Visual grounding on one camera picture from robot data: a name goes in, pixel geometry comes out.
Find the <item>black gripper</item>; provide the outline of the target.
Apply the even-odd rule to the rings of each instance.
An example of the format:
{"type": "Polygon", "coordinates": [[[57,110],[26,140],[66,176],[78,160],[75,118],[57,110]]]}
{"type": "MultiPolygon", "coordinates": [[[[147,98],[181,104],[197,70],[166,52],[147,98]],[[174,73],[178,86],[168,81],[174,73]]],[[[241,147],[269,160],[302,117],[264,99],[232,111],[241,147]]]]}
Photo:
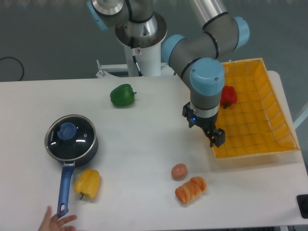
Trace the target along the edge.
{"type": "Polygon", "coordinates": [[[218,104],[211,109],[200,109],[188,102],[183,106],[182,115],[188,121],[188,127],[200,127],[210,141],[210,147],[220,147],[225,142],[225,131],[216,128],[218,104]]]}

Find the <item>person's hand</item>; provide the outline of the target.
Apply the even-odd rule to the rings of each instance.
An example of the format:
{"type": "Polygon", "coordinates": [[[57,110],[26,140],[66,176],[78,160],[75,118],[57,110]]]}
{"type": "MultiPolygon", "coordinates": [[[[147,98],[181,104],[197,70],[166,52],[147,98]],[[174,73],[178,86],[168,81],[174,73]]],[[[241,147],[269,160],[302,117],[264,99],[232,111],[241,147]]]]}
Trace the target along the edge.
{"type": "Polygon", "coordinates": [[[69,222],[74,220],[77,220],[77,215],[69,215],[63,218],[60,218],[58,214],[52,215],[52,208],[49,205],[38,231],[75,231],[75,226],[68,225],[69,222]]]}

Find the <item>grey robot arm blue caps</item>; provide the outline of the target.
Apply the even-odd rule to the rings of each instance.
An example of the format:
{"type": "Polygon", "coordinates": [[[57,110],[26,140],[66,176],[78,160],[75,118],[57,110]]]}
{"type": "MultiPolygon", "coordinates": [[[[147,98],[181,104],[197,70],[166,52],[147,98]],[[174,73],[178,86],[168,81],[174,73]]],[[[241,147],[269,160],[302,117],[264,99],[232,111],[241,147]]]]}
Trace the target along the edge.
{"type": "Polygon", "coordinates": [[[190,90],[190,101],[182,111],[189,126],[200,127],[210,146],[219,147],[225,142],[225,131],[216,127],[225,71],[218,58],[247,43],[250,30],[243,18],[231,17],[220,0],[190,4],[202,33],[188,40],[167,36],[167,24],[151,0],[87,2],[101,29],[115,29],[125,49],[129,76],[159,76],[164,60],[190,90]]]}

